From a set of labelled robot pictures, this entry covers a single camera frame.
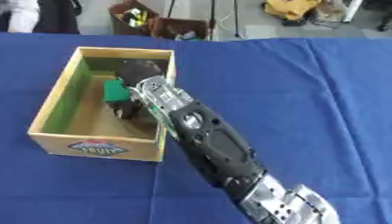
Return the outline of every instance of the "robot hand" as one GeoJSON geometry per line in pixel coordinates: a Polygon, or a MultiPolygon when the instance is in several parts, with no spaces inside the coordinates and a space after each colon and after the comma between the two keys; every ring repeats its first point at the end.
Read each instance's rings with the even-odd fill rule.
{"type": "Polygon", "coordinates": [[[177,140],[192,165],[222,189],[254,223],[339,224],[339,216],[320,195],[299,185],[285,190],[255,161],[255,152],[220,116],[163,76],[129,87],[177,140]]]}

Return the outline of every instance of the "cable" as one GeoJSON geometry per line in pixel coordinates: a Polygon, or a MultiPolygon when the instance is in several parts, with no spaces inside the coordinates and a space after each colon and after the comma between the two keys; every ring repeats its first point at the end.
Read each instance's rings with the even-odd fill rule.
{"type": "MultiPolygon", "coordinates": [[[[230,12],[230,14],[228,14],[226,17],[224,17],[223,19],[221,19],[220,22],[219,22],[219,25],[220,25],[223,29],[225,29],[227,32],[230,32],[231,34],[233,34],[233,36],[237,37],[237,36],[235,35],[235,33],[233,33],[232,31],[230,31],[230,30],[223,24],[223,22],[224,22],[226,19],[228,19],[228,18],[230,18],[231,16],[233,16],[233,14],[235,14],[234,11],[230,12]]],[[[237,37],[237,38],[246,39],[246,38],[245,38],[242,34],[240,34],[240,33],[238,33],[238,37],[237,37]]]]}

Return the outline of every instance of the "blue fabric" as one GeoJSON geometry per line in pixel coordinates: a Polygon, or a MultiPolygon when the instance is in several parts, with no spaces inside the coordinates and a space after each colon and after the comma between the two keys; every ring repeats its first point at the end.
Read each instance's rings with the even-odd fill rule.
{"type": "Polygon", "coordinates": [[[175,49],[178,86],[238,129],[285,186],[324,195],[342,223],[392,220],[390,40],[0,40],[0,223],[249,223],[170,138],[155,164],[48,155],[26,135],[76,46],[175,49]]]}

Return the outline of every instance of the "green block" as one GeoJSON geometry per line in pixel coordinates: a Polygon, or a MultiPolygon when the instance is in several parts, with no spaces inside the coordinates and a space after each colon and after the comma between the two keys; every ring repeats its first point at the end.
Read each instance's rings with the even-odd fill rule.
{"type": "Polygon", "coordinates": [[[123,87],[122,80],[105,80],[103,86],[103,100],[105,102],[127,101],[130,98],[130,91],[123,87]]]}

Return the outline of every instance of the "wooden box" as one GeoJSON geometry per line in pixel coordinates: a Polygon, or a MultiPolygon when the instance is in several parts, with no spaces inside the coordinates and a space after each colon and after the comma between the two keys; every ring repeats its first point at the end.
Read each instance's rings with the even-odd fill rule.
{"type": "Polygon", "coordinates": [[[167,61],[174,84],[173,51],[78,47],[29,128],[31,138],[51,154],[162,161],[165,128],[147,112],[120,120],[103,101],[103,82],[131,59],[167,61]]]}

